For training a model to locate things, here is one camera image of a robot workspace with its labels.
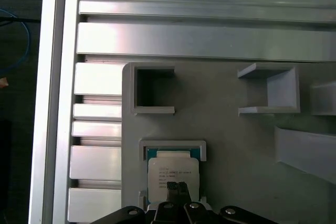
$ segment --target metal frame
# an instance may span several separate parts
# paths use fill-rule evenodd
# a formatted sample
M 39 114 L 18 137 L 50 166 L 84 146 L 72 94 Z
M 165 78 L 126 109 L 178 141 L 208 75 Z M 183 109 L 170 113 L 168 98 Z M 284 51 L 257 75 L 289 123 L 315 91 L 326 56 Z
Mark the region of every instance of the metal frame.
M 55 192 L 53 223 L 68 223 L 69 160 L 72 127 L 72 105 L 74 103 L 74 80 L 77 22 L 79 0 L 65 1 L 64 34 L 62 44 L 59 111 L 57 127 L 57 149 L 55 167 Z
M 73 138 L 91 150 L 120 147 L 125 63 L 167 56 L 180 57 L 174 61 L 196 56 L 336 61 L 330 43 L 334 7 L 332 0 L 43 0 L 29 224 L 65 224 L 82 217 L 68 207 L 81 202 L 69 197 L 71 191 L 81 191 L 85 199 L 95 190 L 103 196 L 97 195 L 99 200 L 111 190 L 119 195 L 119 181 L 80 176 L 75 188 L 69 172 Z M 77 54 L 89 55 L 77 63 Z M 71 205 L 74 211 L 79 207 Z
M 31 165 L 29 224 L 53 213 L 58 92 L 65 0 L 43 0 Z

